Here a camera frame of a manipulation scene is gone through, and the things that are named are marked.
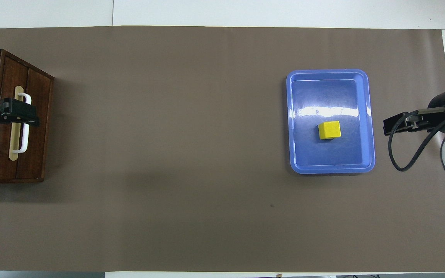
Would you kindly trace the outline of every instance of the dark brown wooden box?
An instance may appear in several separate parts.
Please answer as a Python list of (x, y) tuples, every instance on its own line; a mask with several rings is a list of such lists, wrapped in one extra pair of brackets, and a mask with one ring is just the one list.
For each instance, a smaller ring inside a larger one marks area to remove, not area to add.
[(15, 87), (22, 86), (32, 97), (40, 120), (39, 127), (30, 126), (28, 149), (15, 161), (8, 157), (11, 124), (0, 124), (0, 183), (44, 180), (53, 80), (53, 76), (0, 49), (0, 102), (14, 97)]

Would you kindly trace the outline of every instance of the yellow block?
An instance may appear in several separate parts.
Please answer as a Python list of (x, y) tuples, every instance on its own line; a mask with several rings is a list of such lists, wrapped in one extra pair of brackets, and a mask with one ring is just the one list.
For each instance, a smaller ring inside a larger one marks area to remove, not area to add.
[(321, 140), (341, 137), (339, 121), (321, 123), (318, 125), (318, 134)]

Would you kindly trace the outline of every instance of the cabinet door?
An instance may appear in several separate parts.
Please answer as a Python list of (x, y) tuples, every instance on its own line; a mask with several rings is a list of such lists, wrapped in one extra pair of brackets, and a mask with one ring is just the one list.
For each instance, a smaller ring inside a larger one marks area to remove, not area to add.
[(27, 151), (20, 153), (17, 159), (17, 179), (42, 180), (44, 178), (50, 89), (51, 79), (29, 68), (26, 93), (32, 97), (32, 105), (37, 109), (40, 125), (39, 127), (30, 126)]
[[(1, 84), (0, 102), (5, 97), (14, 97), (15, 87), (22, 86), (26, 90), (28, 68), (11, 58), (5, 57)], [(8, 157), (11, 125), (0, 124), (0, 183), (14, 180), (18, 160), (11, 161)]]

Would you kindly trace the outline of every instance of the blue plastic tray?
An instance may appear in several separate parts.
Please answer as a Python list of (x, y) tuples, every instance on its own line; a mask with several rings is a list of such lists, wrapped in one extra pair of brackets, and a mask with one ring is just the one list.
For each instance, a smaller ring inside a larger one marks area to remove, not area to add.
[[(375, 165), (369, 78), (359, 69), (288, 75), (291, 167), (300, 174), (364, 173)], [(321, 140), (318, 125), (339, 121), (341, 137)]]

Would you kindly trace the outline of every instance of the white table surface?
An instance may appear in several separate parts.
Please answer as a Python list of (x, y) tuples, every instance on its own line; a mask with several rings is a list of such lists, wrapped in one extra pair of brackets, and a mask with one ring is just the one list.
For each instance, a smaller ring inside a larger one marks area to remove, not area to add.
[[(0, 0), (0, 28), (111, 25), (443, 29), (445, 48), (445, 0)], [(106, 273), (106, 277), (276, 274), (116, 272)], [(326, 275), (283, 276), (321, 274)]]

